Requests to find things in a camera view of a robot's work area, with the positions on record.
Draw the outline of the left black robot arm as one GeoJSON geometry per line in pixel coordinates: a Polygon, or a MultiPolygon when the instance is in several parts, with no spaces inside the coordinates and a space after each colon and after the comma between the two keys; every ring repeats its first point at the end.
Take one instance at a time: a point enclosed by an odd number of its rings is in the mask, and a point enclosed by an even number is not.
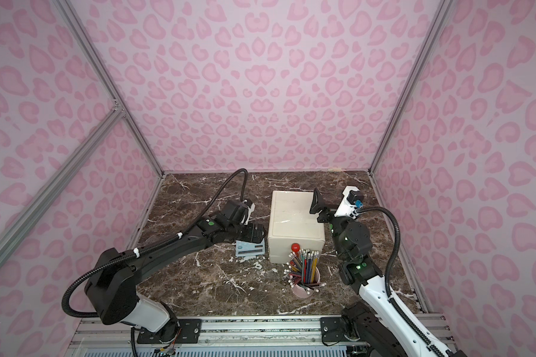
{"type": "Polygon", "coordinates": [[[245,168],[233,172],[184,231],[143,247],[104,251],[95,268],[65,291],[62,311],[73,318],[100,318],[105,325],[126,324],[156,342],[172,342],[181,329],[179,319],[166,303],[139,294],[137,286],[180,258],[214,245],[264,241],[266,229],[250,222],[255,205],[245,197],[245,187],[238,199],[229,200],[212,215],[207,214],[238,175],[247,179],[249,172],[245,168]]]}

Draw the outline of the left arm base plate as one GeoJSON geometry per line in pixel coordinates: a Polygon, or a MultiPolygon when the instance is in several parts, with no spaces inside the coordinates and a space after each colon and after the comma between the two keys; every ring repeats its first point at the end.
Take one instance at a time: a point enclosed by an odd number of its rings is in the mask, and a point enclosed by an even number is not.
{"type": "Polygon", "coordinates": [[[199,318],[181,318],[169,322],[156,333],[141,328],[136,338],[140,345],[196,344],[200,337],[202,320],[199,318]]]}

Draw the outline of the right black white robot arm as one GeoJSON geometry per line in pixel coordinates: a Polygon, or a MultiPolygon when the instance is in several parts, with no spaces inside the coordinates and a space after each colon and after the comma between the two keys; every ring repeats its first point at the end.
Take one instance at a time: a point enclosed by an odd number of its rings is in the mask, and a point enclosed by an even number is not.
{"type": "Polygon", "coordinates": [[[433,335],[393,291],[390,278],[401,246],[401,230],[392,212],[383,207],[366,207],[363,194],[348,186],[341,203],[325,203],[320,191],[314,190],[310,212],[318,223],[330,227],[339,276],[351,287],[360,302],[342,311],[336,327],[325,327],[322,342],[364,342],[368,356],[463,356],[461,350],[452,351],[433,335]],[[379,212],[389,219],[394,231],[392,252],[387,265],[380,269],[372,260],[370,230],[358,217],[379,212]]]}

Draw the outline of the cream plastic drawer cabinet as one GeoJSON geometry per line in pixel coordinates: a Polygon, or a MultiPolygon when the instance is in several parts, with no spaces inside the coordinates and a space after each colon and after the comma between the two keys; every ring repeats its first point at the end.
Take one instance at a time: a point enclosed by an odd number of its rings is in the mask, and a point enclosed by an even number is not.
{"type": "Polygon", "coordinates": [[[272,192],[267,235],[271,263],[287,263],[293,244],[311,251],[324,248],[324,225],[317,222],[317,215],[309,213],[312,199],[310,192],[272,192]]]}

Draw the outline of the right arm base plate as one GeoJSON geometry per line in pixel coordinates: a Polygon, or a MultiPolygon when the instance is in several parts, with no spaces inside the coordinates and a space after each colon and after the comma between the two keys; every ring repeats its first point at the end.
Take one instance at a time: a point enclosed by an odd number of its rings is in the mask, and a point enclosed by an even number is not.
{"type": "Polygon", "coordinates": [[[320,331],[322,343],[326,346],[360,341],[356,325],[345,316],[320,318],[320,331]]]}

